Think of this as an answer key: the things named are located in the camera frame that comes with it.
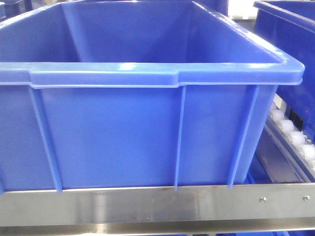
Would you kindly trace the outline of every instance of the metal shelf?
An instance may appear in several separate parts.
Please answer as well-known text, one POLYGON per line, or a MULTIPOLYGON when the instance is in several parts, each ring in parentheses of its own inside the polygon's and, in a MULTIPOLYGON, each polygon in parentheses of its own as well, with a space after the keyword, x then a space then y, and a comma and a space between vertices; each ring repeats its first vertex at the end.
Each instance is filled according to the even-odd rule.
POLYGON ((7 192, 0 235, 305 230, 315 229, 314 209, 314 183, 7 192))

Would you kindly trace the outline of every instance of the metal bar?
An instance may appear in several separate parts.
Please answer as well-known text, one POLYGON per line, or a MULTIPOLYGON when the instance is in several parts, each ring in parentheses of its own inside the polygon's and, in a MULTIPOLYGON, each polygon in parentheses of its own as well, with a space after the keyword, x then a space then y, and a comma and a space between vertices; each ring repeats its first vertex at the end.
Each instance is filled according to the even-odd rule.
POLYGON ((315 218, 184 221, 161 223, 89 224, 62 226, 0 227, 1 236, 66 236, 80 234, 167 235, 270 232, 315 229, 315 218))
POLYGON ((6 192, 0 196, 0 227, 298 220, 315 217, 314 209, 315 183, 6 192))

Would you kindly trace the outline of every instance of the white roller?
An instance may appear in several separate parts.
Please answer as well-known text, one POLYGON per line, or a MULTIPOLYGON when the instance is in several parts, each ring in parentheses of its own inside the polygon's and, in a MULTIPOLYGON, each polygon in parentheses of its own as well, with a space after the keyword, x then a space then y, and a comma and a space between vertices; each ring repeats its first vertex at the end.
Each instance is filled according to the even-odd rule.
POLYGON ((304 144, 297 147, 298 151, 300 152, 301 156, 307 160, 312 161, 315 160, 315 147, 311 144, 304 144))
POLYGON ((275 102, 272 102, 271 104, 271 107, 270 107, 270 110, 273 111, 273 110, 276 110, 277 109, 277 105, 275 102))
POLYGON ((310 165, 312 168, 315 168, 315 160, 309 161, 309 165, 310 165))
POLYGON ((305 144, 305 137, 300 131, 291 131, 286 136, 293 145, 305 144))
POLYGON ((274 122, 276 122, 284 119, 284 112, 281 110, 272 110, 269 116, 274 122))
POLYGON ((289 119, 283 119, 277 121, 277 126, 283 133, 294 131, 294 124, 289 119))

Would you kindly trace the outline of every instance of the screw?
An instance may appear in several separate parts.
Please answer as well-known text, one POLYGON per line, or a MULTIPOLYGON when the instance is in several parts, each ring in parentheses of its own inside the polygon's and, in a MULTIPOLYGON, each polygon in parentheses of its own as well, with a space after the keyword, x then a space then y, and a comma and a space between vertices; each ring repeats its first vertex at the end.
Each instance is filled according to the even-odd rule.
POLYGON ((266 201, 267 201, 267 198, 265 198, 265 197, 261 197, 261 198, 259 198, 259 201, 260 201, 261 203, 264 203, 264 202, 266 202, 266 201))
POLYGON ((309 199, 311 199, 311 197, 310 197, 309 195, 305 195, 305 196, 303 197, 303 200, 304 200, 304 201, 308 201, 309 199))

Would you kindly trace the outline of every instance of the plastic storage bin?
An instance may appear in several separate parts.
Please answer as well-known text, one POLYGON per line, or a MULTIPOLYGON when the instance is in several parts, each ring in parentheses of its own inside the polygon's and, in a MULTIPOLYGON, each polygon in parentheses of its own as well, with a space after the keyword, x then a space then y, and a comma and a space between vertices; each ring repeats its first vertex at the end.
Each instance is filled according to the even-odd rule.
POLYGON ((29 3, 31 0, 2 0, 4 2, 4 10, 7 18, 20 15, 29 11, 29 3))
POLYGON ((242 183, 304 70, 190 0, 34 10, 0 24, 0 61, 4 190, 242 183))
POLYGON ((315 2, 259 1, 255 32, 305 65, 303 83, 279 86, 278 94, 303 120, 315 141, 315 2))

